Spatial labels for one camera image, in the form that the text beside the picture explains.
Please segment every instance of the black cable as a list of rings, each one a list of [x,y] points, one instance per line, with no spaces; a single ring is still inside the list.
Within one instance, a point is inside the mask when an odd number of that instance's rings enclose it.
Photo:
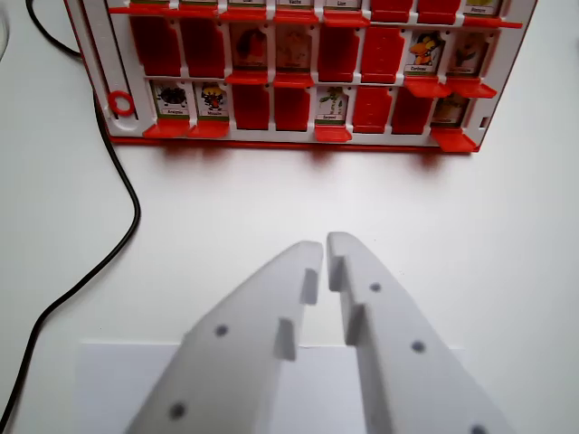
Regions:
[[[44,35],[44,37],[56,48],[59,50],[66,52],[68,55],[72,57],[80,57],[81,54],[76,52],[62,42],[57,41],[52,36],[46,32],[43,25],[40,24],[34,10],[32,8],[33,0],[26,0],[26,8],[28,9],[28,14],[32,18],[34,24],[40,30],[40,32]],[[34,323],[33,330],[30,333],[30,337],[28,338],[28,343],[26,344],[26,348],[24,349],[24,355],[22,358],[22,362],[20,364],[20,368],[18,370],[18,374],[16,375],[16,380],[14,382],[14,387],[12,392],[10,393],[10,397],[8,398],[8,403],[6,404],[4,413],[2,415],[2,419],[0,420],[0,433],[5,432],[5,428],[8,425],[8,421],[10,420],[10,416],[18,402],[18,399],[22,393],[24,382],[26,381],[26,374],[28,374],[28,368],[30,367],[30,362],[33,358],[33,351],[36,345],[36,341],[38,340],[38,336],[40,335],[41,331],[43,330],[43,325],[48,316],[60,305],[62,305],[65,301],[69,298],[74,296],[77,292],[79,292],[82,287],[84,287],[89,281],[94,278],[99,272],[104,269],[109,262],[117,256],[117,254],[123,250],[125,245],[128,241],[132,238],[135,234],[138,224],[141,219],[141,205],[138,202],[137,194],[135,193],[135,189],[133,188],[132,184],[130,183],[123,166],[121,165],[117,154],[115,153],[115,149],[110,142],[109,135],[107,134],[107,129],[105,127],[105,120],[100,112],[99,104],[97,103],[96,97],[94,98],[94,110],[97,117],[97,125],[99,126],[100,136],[102,137],[102,141],[109,152],[110,160],[112,164],[117,169],[117,173],[125,187],[127,188],[128,195],[130,196],[130,200],[133,202],[133,207],[135,209],[135,214],[133,216],[133,221],[131,222],[130,226],[128,227],[127,232],[123,236],[123,238],[119,241],[119,243],[114,247],[113,250],[101,261],[99,262],[91,271],[89,271],[79,282],[74,285],[71,289],[66,291],[62,296],[57,298],[54,302],[52,302],[44,311],[38,316],[36,322]]]
[[[66,45],[64,45],[62,42],[60,42],[58,39],[56,39],[54,36],[52,36],[50,33],[48,33],[46,31],[46,29],[43,27],[43,25],[40,24],[40,21],[38,21],[38,18],[36,17],[36,13],[34,12],[34,9],[33,9],[33,1],[34,0],[26,0],[26,9],[28,10],[28,14],[30,15],[30,19],[33,20],[33,23],[36,26],[36,28],[38,29],[38,31],[43,34],[43,36],[46,38],[46,40],[48,42],[51,43],[51,45],[58,48],[61,52],[64,52],[65,54],[68,54],[71,57],[80,58],[81,54],[79,52],[76,52],[72,48],[69,48]]]

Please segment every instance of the red ring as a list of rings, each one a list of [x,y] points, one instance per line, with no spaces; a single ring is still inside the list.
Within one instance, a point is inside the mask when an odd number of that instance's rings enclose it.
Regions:
[[[128,102],[128,108],[126,110],[121,110],[119,108],[119,104],[117,104],[117,98],[123,98],[126,102]],[[109,101],[110,109],[119,116],[130,116],[135,113],[135,101],[133,101],[133,98],[127,94],[127,92],[123,92],[122,90],[115,90],[109,94],[107,100]]]

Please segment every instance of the white table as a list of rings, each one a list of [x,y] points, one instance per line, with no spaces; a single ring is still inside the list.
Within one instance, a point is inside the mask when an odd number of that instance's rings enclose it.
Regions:
[[[81,64],[4,0],[0,61],[0,406],[33,321],[99,261],[132,208]],[[74,46],[62,2],[37,0]],[[541,1],[478,155],[120,147],[137,237],[47,324],[16,433],[75,432],[80,340],[175,341],[294,241],[350,231],[415,297],[520,433],[579,429],[579,4]],[[321,282],[327,287],[326,278]],[[322,290],[303,344],[342,342]]]

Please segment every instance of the red plastic flap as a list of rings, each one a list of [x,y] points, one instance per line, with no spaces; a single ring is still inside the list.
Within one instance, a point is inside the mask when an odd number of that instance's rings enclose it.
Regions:
[[[324,24],[328,27],[367,27],[370,20],[362,15],[362,11],[324,10]]]
[[[477,144],[461,128],[433,128],[431,136],[444,152],[469,153],[477,149]]]
[[[176,32],[162,16],[130,16],[138,59],[146,75],[181,75]]]
[[[309,94],[303,89],[274,90],[273,112],[276,129],[306,131],[308,129]]]
[[[146,138],[183,137],[189,131],[189,119],[158,119],[157,123],[143,133]]]
[[[225,78],[228,84],[266,84],[268,82],[267,71],[233,70],[231,75]]]
[[[228,6],[227,11],[219,17],[224,21],[265,21],[266,13],[264,7],[235,7]]]
[[[502,18],[497,16],[471,16],[464,15],[463,27],[490,27],[492,29],[498,29],[500,27],[508,29],[522,29],[522,23],[511,23],[509,21],[503,21]]]
[[[418,23],[454,24],[460,0],[420,0]]]
[[[229,133],[229,121],[226,120],[199,120],[187,137],[221,138]]]
[[[183,5],[178,9],[170,9],[166,5],[130,4],[129,7],[110,7],[109,14],[131,15],[161,15],[161,16],[189,16],[197,18],[217,17],[217,5]]]
[[[345,125],[316,125],[314,135],[318,142],[344,143],[352,140]]]
[[[362,82],[394,83],[400,67],[404,38],[400,29],[372,26],[365,32]]]
[[[225,68],[223,34],[213,20],[183,18],[181,20],[185,60],[192,77],[222,79]]]
[[[217,5],[185,5],[181,3],[178,9],[169,9],[167,14],[169,16],[216,18]]]
[[[169,2],[162,4],[130,3],[128,7],[110,7],[109,14],[161,15],[169,10]]]
[[[262,85],[236,84],[233,88],[233,110],[239,129],[268,129],[270,94]]]
[[[407,23],[413,0],[372,0],[372,21]]]
[[[431,113],[432,98],[417,98],[400,88],[392,115],[392,134],[422,134]]]
[[[354,106],[354,132],[384,133],[391,105],[388,88],[359,86]]]
[[[276,72],[273,79],[274,88],[305,89],[314,85],[309,72]]]
[[[273,16],[273,22],[279,24],[316,24],[318,18],[313,9],[278,8]]]
[[[359,38],[353,28],[322,25],[319,36],[320,81],[352,81]]]
[[[404,86],[417,98],[444,98],[452,93],[437,77],[406,77]]]
[[[480,79],[447,79],[446,85],[464,98],[494,98],[497,91]]]

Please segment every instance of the guess who game board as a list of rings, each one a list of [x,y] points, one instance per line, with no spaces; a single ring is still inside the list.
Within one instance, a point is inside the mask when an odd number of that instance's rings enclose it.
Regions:
[[[65,0],[117,144],[480,149],[536,0]]]

